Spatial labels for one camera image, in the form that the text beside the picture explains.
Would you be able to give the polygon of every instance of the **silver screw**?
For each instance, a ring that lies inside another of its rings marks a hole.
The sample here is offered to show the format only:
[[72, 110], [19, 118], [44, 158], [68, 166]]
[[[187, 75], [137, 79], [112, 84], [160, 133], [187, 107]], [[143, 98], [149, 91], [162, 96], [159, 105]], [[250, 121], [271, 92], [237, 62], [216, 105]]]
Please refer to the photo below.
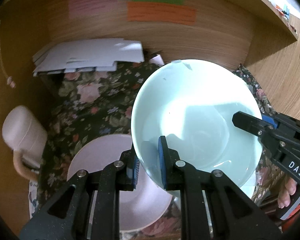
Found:
[[115, 161], [114, 166], [116, 166], [117, 168], [122, 167], [123, 166], [123, 161]]
[[176, 161], [176, 165], [177, 165], [178, 167], [183, 167], [183, 166], [186, 165], [186, 163], [185, 163], [184, 161], [179, 160], [179, 161]]
[[79, 171], [77, 171], [77, 176], [79, 178], [82, 178], [82, 177], [84, 177], [86, 175], [87, 175], [87, 172], [85, 170], [79, 170]]
[[212, 173], [216, 177], [221, 177], [223, 175], [223, 172], [221, 170], [214, 170]]

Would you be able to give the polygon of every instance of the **stack of paper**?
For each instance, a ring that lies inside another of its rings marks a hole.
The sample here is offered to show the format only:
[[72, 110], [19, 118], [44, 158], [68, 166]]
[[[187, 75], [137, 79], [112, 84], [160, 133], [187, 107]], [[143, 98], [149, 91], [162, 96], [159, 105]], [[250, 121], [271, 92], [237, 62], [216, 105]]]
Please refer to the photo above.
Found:
[[34, 76], [77, 71], [115, 71], [117, 61], [143, 62], [140, 41], [91, 39], [47, 45], [33, 56]]

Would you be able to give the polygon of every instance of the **floral fabric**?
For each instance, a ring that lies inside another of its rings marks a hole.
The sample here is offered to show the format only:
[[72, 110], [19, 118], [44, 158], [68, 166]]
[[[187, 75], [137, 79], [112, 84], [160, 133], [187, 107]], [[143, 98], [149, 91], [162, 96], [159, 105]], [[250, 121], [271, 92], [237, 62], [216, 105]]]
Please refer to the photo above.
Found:
[[[66, 181], [73, 157], [88, 142], [107, 134], [130, 134], [133, 102], [143, 82], [159, 66], [121, 62], [115, 72], [67, 73], [59, 89], [61, 102], [52, 111], [48, 141], [42, 156], [38, 181], [39, 208]], [[261, 112], [273, 113], [266, 95], [242, 65], [235, 75], [250, 88]], [[263, 150], [257, 167], [256, 202], [278, 180], [282, 172], [271, 164]], [[142, 231], [121, 234], [121, 239], [154, 236], [180, 237], [181, 214], [172, 201], [165, 214]]]

